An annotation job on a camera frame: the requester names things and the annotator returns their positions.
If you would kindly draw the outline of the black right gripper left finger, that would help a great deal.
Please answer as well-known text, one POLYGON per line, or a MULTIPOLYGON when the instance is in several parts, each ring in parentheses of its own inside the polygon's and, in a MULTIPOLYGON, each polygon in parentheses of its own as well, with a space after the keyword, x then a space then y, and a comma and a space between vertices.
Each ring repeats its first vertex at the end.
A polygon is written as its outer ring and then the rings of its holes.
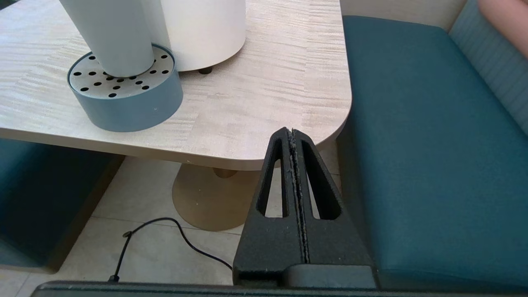
POLYGON ((280 285, 289 267, 309 262, 305 214, 299 188, 297 153, 291 130, 272 134, 260 179, 233 262, 233 282, 280 285), (281 167, 282 217, 267 217, 275 163, 281 167))

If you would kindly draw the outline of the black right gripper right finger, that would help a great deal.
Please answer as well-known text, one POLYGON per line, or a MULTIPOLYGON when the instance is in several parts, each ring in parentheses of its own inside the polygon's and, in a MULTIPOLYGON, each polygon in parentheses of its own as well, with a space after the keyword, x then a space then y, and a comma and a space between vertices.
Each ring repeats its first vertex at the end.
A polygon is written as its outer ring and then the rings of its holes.
POLYGON ((296 207, 306 264, 373 266, 368 249, 310 137, 292 131, 296 207))

